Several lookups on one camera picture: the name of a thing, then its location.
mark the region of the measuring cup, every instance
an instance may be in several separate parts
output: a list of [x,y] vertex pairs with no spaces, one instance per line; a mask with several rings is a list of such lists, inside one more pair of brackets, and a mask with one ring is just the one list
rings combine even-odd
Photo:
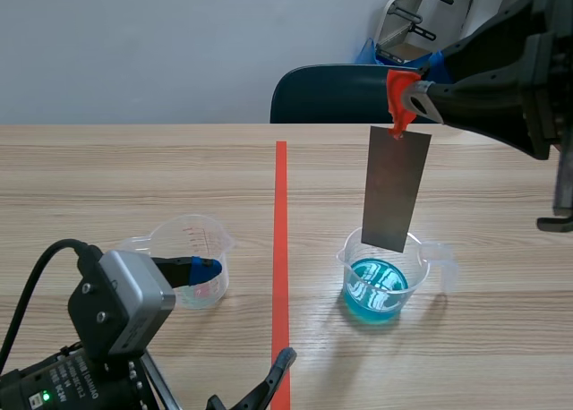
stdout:
[[351,313],[368,323],[382,323],[400,313],[408,298],[428,277],[441,269],[441,289],[451,292],[458,264],[446,244],[421,243],[408,233],[403,253],[362,243],[362,228],[346,239],[337,254],[344,265],[342,292]]
[[163,258],[201,256],[219,261],[223,270],[209,282],[175,290],[180,305],[201,309],[216,303],[225,294],[229,286],[226,255],[234,244],[233,238],[215,219],[184,215],[164,222],[149,235],[123,240],[118,249]]

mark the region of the chair backrest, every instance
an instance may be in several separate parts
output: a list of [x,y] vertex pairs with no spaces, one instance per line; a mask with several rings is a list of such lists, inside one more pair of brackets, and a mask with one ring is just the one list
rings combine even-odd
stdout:
[[[283,76],[270,108],[272,124],[391,124],[381,65],[315,65]],[[417,118],[415,122],[430,122]]]

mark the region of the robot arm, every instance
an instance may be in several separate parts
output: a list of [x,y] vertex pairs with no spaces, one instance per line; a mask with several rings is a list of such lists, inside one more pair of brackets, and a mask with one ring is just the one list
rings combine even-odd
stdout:
[[518,0],[472,36],[443,52],[451,84],[422,81],[402,93],[404,107],[547,159],[560,147],[553,211],[543,231],[573,230],[573,0]]

